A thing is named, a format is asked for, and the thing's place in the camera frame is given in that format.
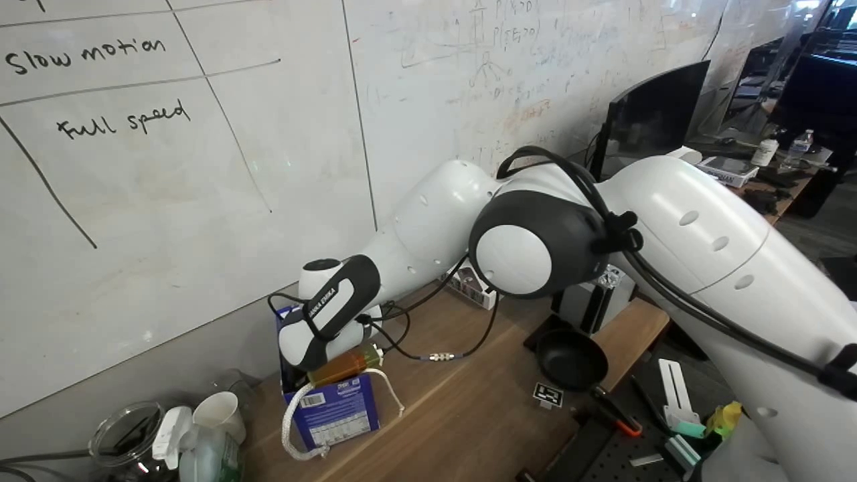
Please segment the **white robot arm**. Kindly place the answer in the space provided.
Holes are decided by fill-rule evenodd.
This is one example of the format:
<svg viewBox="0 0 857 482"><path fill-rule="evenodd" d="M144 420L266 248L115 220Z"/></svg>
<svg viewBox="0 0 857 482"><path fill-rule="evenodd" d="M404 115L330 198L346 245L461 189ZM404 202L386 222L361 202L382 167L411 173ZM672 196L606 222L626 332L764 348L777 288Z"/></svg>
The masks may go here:
<svg viewBox="0 0 857 482"><path fill-rule="evenodd" d="M287 375L354 348L361 312L461 261L506 297L547 297L621 266L747 410L701 463L708 479L857 479L857 308L685 150L606 179L534 145L496 170L441 162L361 252L317 261L323 283L279 332Z"/></svg>

